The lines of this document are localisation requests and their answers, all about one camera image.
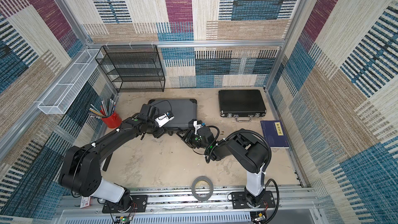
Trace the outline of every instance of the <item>black mounting plate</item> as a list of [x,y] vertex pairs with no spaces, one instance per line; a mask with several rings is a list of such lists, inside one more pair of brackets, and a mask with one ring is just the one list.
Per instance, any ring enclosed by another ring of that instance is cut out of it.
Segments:
[[[244,191],[232,192],[231,197],[232,197],[232,207],[234,209],[251,208],[247,204],[246,195]],[[271,191],[264,192],[264,196],[262,197],[263,201],[265,201],[268,204],[269,208],[274,208],[276,207],[275,201],[273,199],[271,200],[271,198],[273,198]],[[265,207],[266,205],[264,203],[261,203],[261,206],[259,208],[265,208]]]
[[[130,195],[132,197],[132,202],[135,202],[135,204],[137,204],[137,211],[133,210],[132,212],[136,212],[136,213],[142,213],[145,212],[146,208],[147,208],[147,199],[148,196],[147,195]],[[102,213],[103,214],[109,214],[109,210],[111,210],[111,213],[118,213],[118,214],[122,214],[121,212],[117,211],[117,209],[113,209],[112,207],[109,208],[107,206],[107,204],[105,203],[103,205],[102,208]]]

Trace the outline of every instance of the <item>black briefcase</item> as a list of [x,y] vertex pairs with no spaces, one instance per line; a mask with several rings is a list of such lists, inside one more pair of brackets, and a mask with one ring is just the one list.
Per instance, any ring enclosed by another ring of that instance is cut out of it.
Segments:
[[220,90],[218,92],[221,117],[264,117],[266,105],[260,90]]

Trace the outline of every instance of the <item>red pen holder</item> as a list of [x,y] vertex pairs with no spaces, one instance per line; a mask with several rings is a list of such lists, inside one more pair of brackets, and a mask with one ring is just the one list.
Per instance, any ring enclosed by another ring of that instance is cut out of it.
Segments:
[[122,118],[119,116],[119,114],[114,112],[111,116],[102,118],[102,121],[108,126],[108,128],[116,128],[122,123]]

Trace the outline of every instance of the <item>wire mesh rack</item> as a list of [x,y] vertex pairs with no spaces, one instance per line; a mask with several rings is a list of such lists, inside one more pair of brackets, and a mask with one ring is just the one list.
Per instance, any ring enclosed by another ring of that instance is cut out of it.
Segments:
[[99,49],[82,52],[57,84],[44,97],[38,108],[45,114],[65,114],[84,84],[98,66],[95,57],[101,57]]
[[155,45],[102,46],[96,61],[119,92],[163,92],[166,83]]

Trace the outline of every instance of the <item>black wire mesh shelf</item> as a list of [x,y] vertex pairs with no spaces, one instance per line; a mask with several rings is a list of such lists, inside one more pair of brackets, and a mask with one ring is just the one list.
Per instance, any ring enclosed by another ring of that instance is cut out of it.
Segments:
[[117,92],[163,92],[166,83],[155,45],[102,46],[96,57]]

